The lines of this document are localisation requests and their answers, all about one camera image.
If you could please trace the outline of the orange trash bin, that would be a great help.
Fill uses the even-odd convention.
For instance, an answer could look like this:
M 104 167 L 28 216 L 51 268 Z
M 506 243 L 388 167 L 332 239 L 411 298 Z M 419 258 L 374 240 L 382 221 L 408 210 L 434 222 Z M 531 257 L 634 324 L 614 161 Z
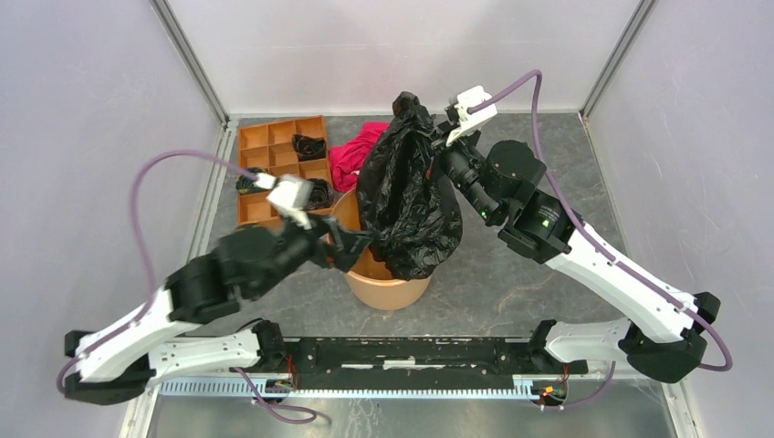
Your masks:
M 354 189 L 335 203 L 332 214 L 347 229 L 361 228 L 358 202 Z M 415 280 L 394 278 L 383 262 L 376 261 L 367 247 L 356 264 L 344 274 L 354 296 L 370 308 L 398 310 L 417 301 L 431 283 L 431 277 Z

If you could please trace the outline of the black trash bag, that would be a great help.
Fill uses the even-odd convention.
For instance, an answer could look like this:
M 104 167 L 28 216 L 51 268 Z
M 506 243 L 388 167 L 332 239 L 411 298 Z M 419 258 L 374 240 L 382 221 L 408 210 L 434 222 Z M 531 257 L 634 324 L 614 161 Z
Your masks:
M 451 182 L 433 171 L 434 115 L 412 92 L 392 103 L 393 118 L 361 166 L 356 197 L 371 253 L 393 277 L 429 277 L 460 246 L 463 218 Z

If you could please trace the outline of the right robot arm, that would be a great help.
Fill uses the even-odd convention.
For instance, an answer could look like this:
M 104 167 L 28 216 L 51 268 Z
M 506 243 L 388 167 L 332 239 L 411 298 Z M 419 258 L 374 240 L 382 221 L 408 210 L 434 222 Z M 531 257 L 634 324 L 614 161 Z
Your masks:
M 527 348 L 534 370 L 602 360 L 676 383 L 705 367 L 706 339 L 720 308 L 716 296 L 669 286 L 541 191 L 546 167 L 526 143 L 499 141 L 482 154 L 478 132 L 458 136 L 450 122 L 435 132 L 434 175 L 446 177 L 511 251 L 583 284 L 621 313 L 598 323 L 541 321 Z

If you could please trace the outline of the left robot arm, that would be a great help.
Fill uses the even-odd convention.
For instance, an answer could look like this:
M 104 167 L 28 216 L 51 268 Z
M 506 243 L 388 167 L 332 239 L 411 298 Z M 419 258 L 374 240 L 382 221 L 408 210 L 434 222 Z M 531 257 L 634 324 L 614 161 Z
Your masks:
M 259 300 L 306 263 L 348 272 L 373 239 L 331 215 L 310 214 L 309 220 L 309 229 L 290 219 L 276 230 L 241 226 L 170 274 L 144 305 L 111 326 L 70 331 L 58 391 L 69 400 L 112 405 L 196 372 L 285 370 L 285 341 L 278 324 L 268 320 L 221 338 L 183 334 L 237 313 L 243 302 Z

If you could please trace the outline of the rolled black bag bottom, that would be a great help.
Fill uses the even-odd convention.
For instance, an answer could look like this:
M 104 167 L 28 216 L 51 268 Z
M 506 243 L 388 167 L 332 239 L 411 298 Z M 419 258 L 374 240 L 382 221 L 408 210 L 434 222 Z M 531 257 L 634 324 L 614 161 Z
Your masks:
M 335 201 L 335 194 L 330 183 L 321 178 L 310 178 L 312 184 L 305 209 L 307 211 L 330 208 Z

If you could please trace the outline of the rolled black bag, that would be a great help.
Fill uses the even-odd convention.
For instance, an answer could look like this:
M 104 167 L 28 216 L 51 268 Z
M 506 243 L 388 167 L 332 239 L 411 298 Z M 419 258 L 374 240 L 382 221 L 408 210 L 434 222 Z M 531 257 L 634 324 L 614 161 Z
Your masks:
M 313 138 L 303 134 L 294 134 L 291 145 L 299 162 L 324 159 L 327 156 L 327 143 L 324 138 Z
M 310 178 L 312 184 L 305 209 L 307 211 L 330 208 L 335 201 L 335 194 L 330 183 L 321 178 Z
M 260 167 L 248 167 L 246 168 L 247 172 L 253 173 L 253 174 L 259 174 L 264 173 L 265 170 Z M 266 191 L 265 188 L 259 186 L 256 184 L 256 182 L 250 178 L 247 178 L 246 176 L 240 174 L 237 177 L 237 180 L 235 182 L 235 189 L 239 195 L 247 195 L 247 194 L 253 194 L 253 193 L 263 193 Z

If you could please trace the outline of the red cloth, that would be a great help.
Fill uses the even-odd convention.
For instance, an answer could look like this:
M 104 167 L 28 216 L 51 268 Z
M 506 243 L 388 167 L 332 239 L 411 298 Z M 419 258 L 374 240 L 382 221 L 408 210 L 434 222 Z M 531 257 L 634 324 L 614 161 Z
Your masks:
M 388 127 L 389 122 L 386 121 L 366 121 L 356 136 L 330 150 L 329 164 L 334 190 L 346 193 L 356 186 L 365 159 Z

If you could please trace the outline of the rolled black bag top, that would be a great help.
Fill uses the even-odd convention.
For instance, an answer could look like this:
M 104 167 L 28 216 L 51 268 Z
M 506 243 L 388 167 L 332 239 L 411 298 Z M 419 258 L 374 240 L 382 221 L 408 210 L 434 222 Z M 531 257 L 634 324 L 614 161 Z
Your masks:
M 324 138 L 313 138 L 303 134 L 294 134 L 291 145 L 299 162 L 324 159 L 327 156 L 327 143 Z

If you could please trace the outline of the rolled black bag left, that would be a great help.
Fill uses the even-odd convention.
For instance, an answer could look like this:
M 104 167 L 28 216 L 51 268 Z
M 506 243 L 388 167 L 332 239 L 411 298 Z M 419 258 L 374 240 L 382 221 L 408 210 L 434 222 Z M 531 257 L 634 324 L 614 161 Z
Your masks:
M 253 173 L 253 174 L 259 174 L 264 173 L 265 170 L 260 167 L 248 167 L 246 168 L 247 172 Z M 250 178 L 247 178 L 246 176 L 240 174 L 237 177 L 237 180 L 235 182 L 235 189 L 239 195 L 247 195 L 247 194 L 253 194 L 253 193 L 263 193 L 266 191 L 265 188 L 259 186 L 256 184 L 256 182 Z

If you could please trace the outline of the orange compartment tray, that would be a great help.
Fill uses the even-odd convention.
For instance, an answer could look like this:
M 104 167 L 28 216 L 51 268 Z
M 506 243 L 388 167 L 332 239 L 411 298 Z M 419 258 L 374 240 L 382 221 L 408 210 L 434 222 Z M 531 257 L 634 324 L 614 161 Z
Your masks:
M 324 138 L 327 156 L 324 159 L 299 162 L 291 145 L 294 134 Z M 241 128 L 238 131 L 238 164 L 243 168 L 260 167 L 274 176 L 293 174 L 303 179 L 327 180 L 332 189 L 329 165 L 329 142 L 325 120 L 321 116 L 273 121 Z M 327 214 L 331 208 L 313 210 Z

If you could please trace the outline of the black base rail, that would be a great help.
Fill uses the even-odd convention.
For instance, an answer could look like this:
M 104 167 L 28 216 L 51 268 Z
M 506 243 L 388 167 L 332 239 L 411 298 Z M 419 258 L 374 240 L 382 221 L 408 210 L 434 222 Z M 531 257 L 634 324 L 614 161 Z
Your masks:
M 302 337 L 246 370 L 289 374 L 298 390 L 494 390 L 517 375 L 582 375 L 589 366 L 564 364 L 527 339 Z

